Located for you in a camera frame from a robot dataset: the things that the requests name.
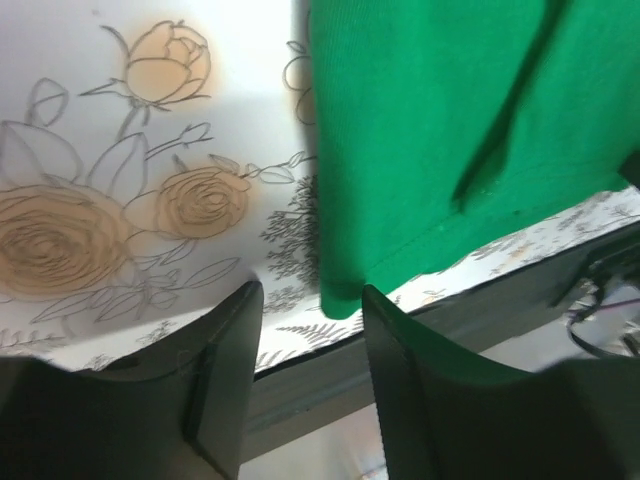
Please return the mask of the green t shirt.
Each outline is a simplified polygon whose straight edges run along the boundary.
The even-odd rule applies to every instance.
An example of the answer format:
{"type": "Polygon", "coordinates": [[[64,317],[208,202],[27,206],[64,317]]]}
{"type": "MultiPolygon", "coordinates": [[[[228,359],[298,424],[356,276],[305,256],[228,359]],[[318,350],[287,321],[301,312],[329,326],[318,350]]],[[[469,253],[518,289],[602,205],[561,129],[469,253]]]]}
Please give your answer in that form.
{"type": "Polygon", "coordinates": [[[315,1],[309,31],[331,319],[626,185],[635,1],[315,1]]]}

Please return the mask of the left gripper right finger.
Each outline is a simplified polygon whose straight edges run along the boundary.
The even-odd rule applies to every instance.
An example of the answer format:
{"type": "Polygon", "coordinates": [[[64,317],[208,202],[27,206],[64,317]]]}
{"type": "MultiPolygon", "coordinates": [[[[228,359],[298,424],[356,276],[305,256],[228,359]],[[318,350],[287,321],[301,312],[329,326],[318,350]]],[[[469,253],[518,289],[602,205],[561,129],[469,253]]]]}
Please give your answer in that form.
{"type": "Polygon", "coordinates": [[[422,325],[372,286],[362,312],[390,478],[638,477],[637,359],[526,372],[422,325]]]}

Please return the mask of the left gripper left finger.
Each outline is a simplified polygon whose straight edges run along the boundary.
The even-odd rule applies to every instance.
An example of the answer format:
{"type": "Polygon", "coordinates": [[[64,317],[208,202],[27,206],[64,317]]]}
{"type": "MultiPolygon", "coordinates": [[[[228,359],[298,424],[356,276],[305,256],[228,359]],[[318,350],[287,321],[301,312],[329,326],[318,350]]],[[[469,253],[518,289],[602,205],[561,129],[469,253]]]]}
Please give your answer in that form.
{"type": "Polygon", "coordinates": [[[1,362],[5,479],[234,479],[262,326],[263,288],[101,371],[1,362]]]}

